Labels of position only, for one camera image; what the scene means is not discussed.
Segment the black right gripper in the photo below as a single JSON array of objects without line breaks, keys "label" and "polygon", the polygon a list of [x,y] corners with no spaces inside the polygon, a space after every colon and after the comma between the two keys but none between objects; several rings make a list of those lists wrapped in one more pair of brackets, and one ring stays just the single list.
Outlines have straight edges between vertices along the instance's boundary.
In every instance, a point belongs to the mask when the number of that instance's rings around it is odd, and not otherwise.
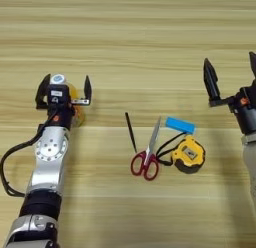
[{"label": "black right gripper", "polygon": [[[256,54],[249,52],[251,70],[256,77]],[[256,86],[242,87],[233,97],[221,98],[215,69],[208,58],[204,60],[203,80],[209,96],[209,106],[230,105],[241,132],[249,135],[256,132]]]}]

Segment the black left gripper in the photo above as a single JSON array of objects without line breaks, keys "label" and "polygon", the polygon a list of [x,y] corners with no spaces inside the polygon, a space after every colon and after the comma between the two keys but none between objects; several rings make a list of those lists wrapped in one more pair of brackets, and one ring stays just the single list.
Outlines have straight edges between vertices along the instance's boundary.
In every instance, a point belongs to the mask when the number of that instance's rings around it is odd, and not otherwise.
[{"label": "black left gripper", "polygon": [[[66,129],[71,128],[72,118],[75,114],[74,107],[70,104],[52,104],[47,105],[44,101],[44,97],[47,95],[47,88],[50,84],[51,75],[48,74],[44,77],[42,82],[40,83],[37,94],[35,97],[36,108],[37,109],[47,109],[48,119],[45,124],[47,126],[57,126],[64,127]],[[73,105],[77,106],[89,106],[92,101],[92,87],[89,76],[86,76],[84,82],[84,97],[83,98],[75,98],[72,100]]]}]

